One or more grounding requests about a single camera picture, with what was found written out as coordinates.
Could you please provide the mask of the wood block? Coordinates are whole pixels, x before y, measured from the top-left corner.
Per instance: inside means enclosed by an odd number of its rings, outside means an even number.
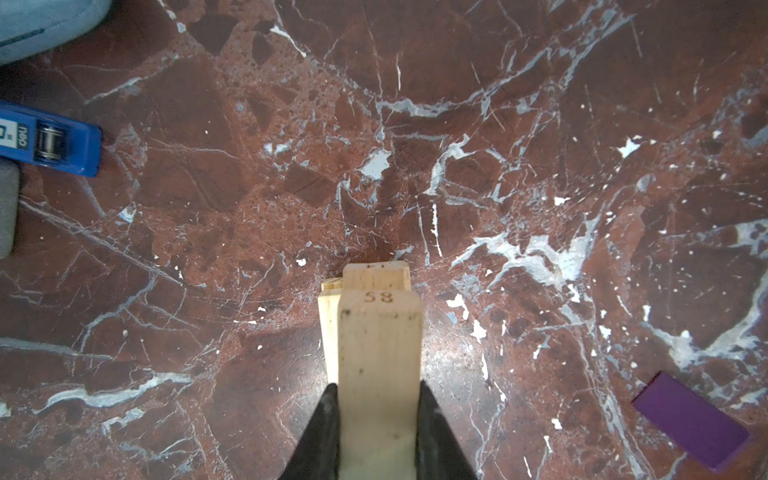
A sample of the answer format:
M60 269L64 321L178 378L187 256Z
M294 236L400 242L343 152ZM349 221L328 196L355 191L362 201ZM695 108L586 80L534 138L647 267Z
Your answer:
M321 283L321 292L317 299L325 369L329 383L337 383L339 379L337 323L338 307L342 292L342 278L326 279Z
M350 263L343 269L342 289L355 291L411 291L411 275L405 261Z
M414 479L423 306L413 291L347 291L339 307L341 479Z

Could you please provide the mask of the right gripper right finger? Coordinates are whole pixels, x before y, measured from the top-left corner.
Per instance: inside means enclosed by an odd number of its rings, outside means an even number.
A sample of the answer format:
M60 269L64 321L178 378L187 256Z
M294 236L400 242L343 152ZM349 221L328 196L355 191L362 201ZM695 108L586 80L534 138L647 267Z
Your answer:
M425 380L420 383L415 465L418 480L477 480Z

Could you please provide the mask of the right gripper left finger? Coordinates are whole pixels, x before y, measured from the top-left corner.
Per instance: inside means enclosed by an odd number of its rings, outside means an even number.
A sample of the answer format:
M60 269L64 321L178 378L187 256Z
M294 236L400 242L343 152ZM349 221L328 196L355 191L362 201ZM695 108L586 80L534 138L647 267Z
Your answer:
M328 384L279 480L336 480L341 416L338 386Z

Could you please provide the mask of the purple block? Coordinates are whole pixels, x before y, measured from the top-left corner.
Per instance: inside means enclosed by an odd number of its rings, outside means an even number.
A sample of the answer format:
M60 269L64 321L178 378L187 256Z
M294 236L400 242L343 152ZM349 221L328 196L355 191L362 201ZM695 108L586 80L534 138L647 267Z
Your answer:
M632 400L632 406L715 472L724 470L750 440L742 424L665 372L647 384Z

